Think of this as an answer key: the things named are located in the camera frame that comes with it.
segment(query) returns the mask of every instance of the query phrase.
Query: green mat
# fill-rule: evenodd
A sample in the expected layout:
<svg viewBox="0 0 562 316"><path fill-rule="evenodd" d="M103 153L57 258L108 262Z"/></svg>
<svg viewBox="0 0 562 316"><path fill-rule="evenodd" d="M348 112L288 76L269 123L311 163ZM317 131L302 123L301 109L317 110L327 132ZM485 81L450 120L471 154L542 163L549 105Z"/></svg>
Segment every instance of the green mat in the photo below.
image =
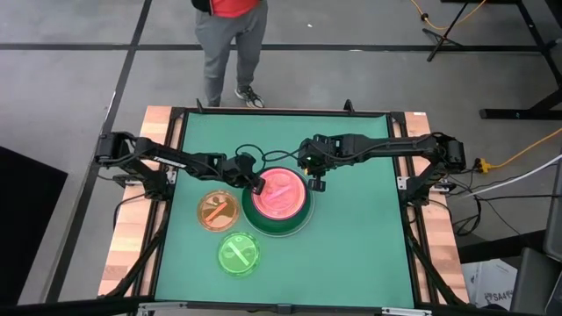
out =
<svg viewBox="0 0 562 316"><path fill-rule="evenodd" d="M384 117L190 114L184 151L232 157L243 143L264 151L292 151L316 133L388 137ZM254 149L244 151L258 157ZM268 164L273 166L299 170L292 158ZM180 171L155 298L413 308L392 159L342 167L323 179L327 190L314 193L310 222L292 236L274 238L257 232L243 214L224 233L206 231L196 214L201 197L223 189L240 199L241 190ZM254 235L262 251L259 266L244 278L222 271L217 257L220 240L236 231Z"/></svg>

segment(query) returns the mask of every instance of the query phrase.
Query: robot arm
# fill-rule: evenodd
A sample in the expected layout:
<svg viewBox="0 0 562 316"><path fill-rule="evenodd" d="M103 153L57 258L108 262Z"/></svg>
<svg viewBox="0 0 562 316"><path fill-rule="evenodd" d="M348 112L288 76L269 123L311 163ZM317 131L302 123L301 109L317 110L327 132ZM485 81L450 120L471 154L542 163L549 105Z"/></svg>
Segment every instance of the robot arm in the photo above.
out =
<svg viewBox="0 0 562 316"><path fill-rule="evenodd" d="M421 156L429 166L419 176L410 177L402 191L412 205L427 205L429 189L451 172L466 168L463 143L442 133L420 137L371 139L360 134L314 135L300 145L298 165L314 179L311 190L324 191L322 176L331 169L352 166L376 157Z"/></svg>
<svg viewBox="0 0 562 316"><path fill-rule="evenodd" d="M102 167L122 168L127 175L120 180L141 181L148 198L156 200L171 197L168 177L152 170L141 159L183 169L199 180L221 181L235 188L248 187L255 194L261 194L265 185L265 181L252 171L256 159L249 154L243 153L230 159L225 154L188 154L130 133L101 135L94 159Z"/></svg>

